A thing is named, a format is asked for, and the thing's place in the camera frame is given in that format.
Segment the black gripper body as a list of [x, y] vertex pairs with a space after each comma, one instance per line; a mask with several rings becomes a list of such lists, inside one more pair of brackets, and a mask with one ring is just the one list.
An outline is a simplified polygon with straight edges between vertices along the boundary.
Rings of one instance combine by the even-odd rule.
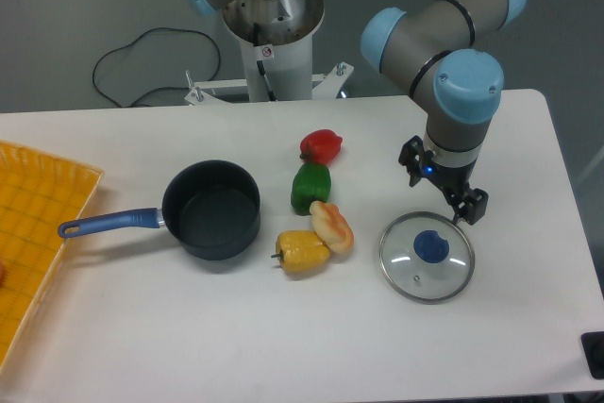
[[419, 179], [425, 179], [444, 195], [462, 197], [470, 189], [469, 179], [476, 165], [472, 161], [462, 167], [446, 167], [433, 156], [425, 154], [418, 159]]

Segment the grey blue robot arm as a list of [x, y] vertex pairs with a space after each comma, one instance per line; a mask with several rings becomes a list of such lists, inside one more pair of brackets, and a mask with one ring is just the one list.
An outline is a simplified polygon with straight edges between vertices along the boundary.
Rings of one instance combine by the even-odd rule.
[[[239, 41], [251, 101], [307, 100], [313, 91], [312, 37], [324, 0], [188, 0], [202, 16], [219, 14]], [[399, 156], [411, 184], [430, 181], [456, 220], [474, 224], [488, 195], [473, 172], [499, 107], [503, 70], [475, 40], [514, 20], [527, 0], [433, 0], [408, 14], [378, 12], [361, 34], [361, 53], [427, 114], [423, 138]]]

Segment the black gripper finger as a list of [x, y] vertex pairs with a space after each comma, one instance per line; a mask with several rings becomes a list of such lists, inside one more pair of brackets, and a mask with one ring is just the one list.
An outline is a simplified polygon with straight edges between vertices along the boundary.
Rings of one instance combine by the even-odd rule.
[[414, 187], [423, 178], [422, 175], [422, 157], [424, 156], [424, 146], [418, 136], [413, 136], [402, 145], [398, 163], [403, 166], [410, 178], [409, 185]]
[[452, 223], [464, 221], [474, 225], [486, 213], [489, 195], [479, 188], [463, 187], [460, 191], [451, 191], [448, 204], [454, 211]]

